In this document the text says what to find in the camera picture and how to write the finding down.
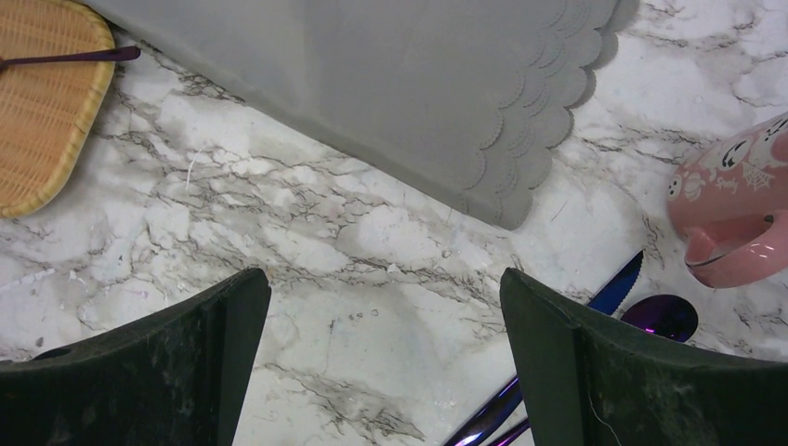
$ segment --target placemat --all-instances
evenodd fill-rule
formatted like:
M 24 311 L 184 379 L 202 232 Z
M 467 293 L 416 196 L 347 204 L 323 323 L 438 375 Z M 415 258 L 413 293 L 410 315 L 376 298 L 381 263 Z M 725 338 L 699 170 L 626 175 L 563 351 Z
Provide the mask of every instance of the placemat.
M 295 129 L 508 229 L 570 132 L 619 3 L 86 2 Z
M 0 1 L 0 56 L 113 48 L 107 24 L 63 0 Z M 12 66 L 0 72 L 0 216 L 48 203 L 71 174 L 112 79 L 111 62 Z

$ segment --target white marble surface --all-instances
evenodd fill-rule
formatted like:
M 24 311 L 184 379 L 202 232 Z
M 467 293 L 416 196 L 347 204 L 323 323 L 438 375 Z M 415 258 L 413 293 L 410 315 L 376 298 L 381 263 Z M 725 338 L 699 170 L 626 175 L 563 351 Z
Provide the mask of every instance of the white marble surface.
M 695 345 L 785 360 L 788 274 L 699 285 L 664 197 L 683 157 L 788 110 L 786 50 L 783 0 L 643 2 L 528 221 L 507 232 L 146 48 L 118 70 L 60 196 L 0 221 L 0 359 L 261 266 L 275 294 L 236 444 L 438 444 L 514 372 L 504 268 L 585 300 L 645 247 L 629 302 L 683 295 L 700 312 Z

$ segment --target ceramic mug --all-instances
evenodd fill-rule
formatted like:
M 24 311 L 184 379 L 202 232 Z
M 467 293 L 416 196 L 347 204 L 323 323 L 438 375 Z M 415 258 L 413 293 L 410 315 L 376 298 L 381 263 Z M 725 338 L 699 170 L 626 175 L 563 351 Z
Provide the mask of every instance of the ceramic mug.
M 788 268 L 788 113 L 687 160 L 670 178 L 668 215 L 685 263 L 712 288 Z

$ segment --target woven basket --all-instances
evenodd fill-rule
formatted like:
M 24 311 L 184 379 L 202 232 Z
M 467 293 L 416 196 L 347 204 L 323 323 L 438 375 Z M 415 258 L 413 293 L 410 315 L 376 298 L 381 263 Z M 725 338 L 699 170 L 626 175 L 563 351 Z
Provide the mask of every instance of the woven basket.
M 114 48 L 106 22 L 64 0 L 0 0 L 0 57 Z M 12 66 L 0 72 L 0 216 L 23 216 L 66 183 L 110 85 L 112 62 Z

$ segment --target knife blade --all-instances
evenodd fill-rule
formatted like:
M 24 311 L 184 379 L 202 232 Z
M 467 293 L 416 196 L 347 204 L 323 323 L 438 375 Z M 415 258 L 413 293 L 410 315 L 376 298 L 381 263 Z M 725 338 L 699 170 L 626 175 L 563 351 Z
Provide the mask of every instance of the knife blade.
M 643 251 L 641 250 L 594 295 L 587 305 L 609 316 L 612 315 L 635 285 L 642 264 Z M 522 394 L 519 390 L 519 380 L 515 376 L 507 381 L 503 387 L 499 388 L 478 411 L 443 443 L 443 446 L 481 445 L 482 442 L 498 430 L 509 415 L 517 409 L 521 401 Z M 519 430 L 519 433 L 525 431 L 522 429 L 522 422 L 512 430 Z M 511 433 L 507 432 L 504 434 L 504 437 L 511 438 L 512 441 L 516 436 L 512 438 Z

